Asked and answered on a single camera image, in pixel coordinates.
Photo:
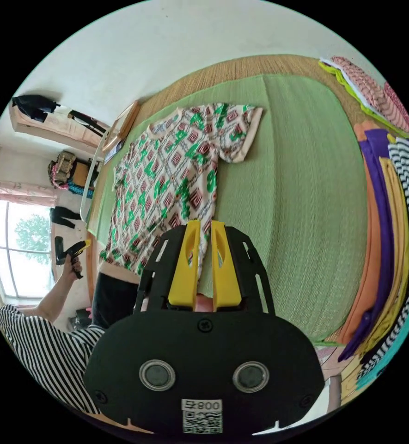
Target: person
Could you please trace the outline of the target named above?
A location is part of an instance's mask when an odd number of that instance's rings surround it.
[[[63,271],[50,292],[32,308],[5,305],[0,309],[0,330],[21,364],[35,381],[54,398],[79,412],[130,430],[148,432],[115,423],[101,413],[84,386],[83,375],[93,348],[113,323],[133,313],[138,292],[136,280],[99,269],[92,301],[92,323],[83,330],[63,332],[53,325],[61,314],[76,272],[82,272],[79,258],[72,264],[66,257]],[[147,299],[141,310],[147,308]],[[197,295],[196,311],[212,311],[212,299]]]

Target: green mat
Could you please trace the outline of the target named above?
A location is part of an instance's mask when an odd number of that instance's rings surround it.
[[[269,274],[276,314],[321,340],[345,321],[357,294],[366,252],[366,177],[353,129],[333,92],[315,80],[270,74],[196,92],[177,106],[211,102],[264,108],[246,160],[219,163],[215,219],[251,237]],[[115,195],[109,173],[98,240],[107,242]],[[199,291],[212,295],[210,245]]]

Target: pink curtain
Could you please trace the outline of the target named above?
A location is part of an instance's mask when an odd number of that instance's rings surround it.
[[[58,196],[52,188],[0,180],[0,200],[6,200],[13,204],[54,207],[57,198]]]

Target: screw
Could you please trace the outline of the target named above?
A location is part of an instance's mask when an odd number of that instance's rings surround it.
[[[306,395],[301,401],[300,401],[300,407],[307,408],[309,407],[314,401],[314,397],[312,395]]]
[[[212,322],[209,319],[201,319],[198,321],[198,330],[202,333],[208,333],[212,330]]]
[[[100,390],[95,392],[95,398],[100,404],[107,404],[107,396]]]

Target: label sticker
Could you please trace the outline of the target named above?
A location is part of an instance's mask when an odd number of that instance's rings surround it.
[[[223,433],[221,399],[181,399],[184,433]]]

